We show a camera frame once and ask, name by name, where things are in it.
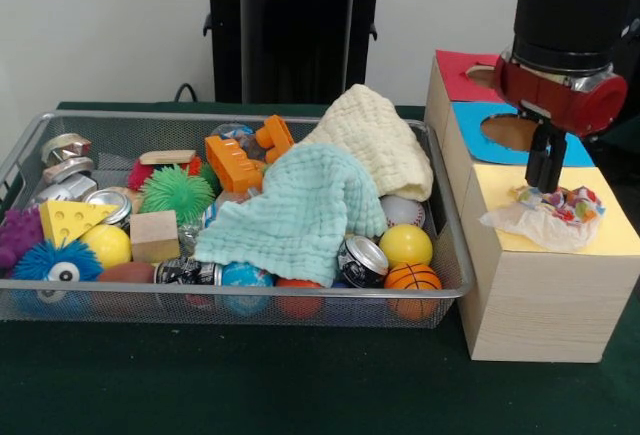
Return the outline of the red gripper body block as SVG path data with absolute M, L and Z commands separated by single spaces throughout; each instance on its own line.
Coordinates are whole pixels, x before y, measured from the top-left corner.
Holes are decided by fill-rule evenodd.
M 509 54 L 499 56 L 493 85 L 519 111 L 579 137 L 607 129 L 628 93 L 626 80 L 612 66 L 588 76 L 573 76 L 533 69 Z

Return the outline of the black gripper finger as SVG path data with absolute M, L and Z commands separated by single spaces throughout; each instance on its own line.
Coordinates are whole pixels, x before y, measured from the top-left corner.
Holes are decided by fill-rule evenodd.
M 542 149 L 542 167 L 538 188 L 543 193 L 555 192 L 567 149 L 565 132 L 548 132 Z
M 525 178 L 530 186 L 538 186 L 542 180 L 547 159 L 548 133 L 545 125 L 539 125 L 533 133 Z

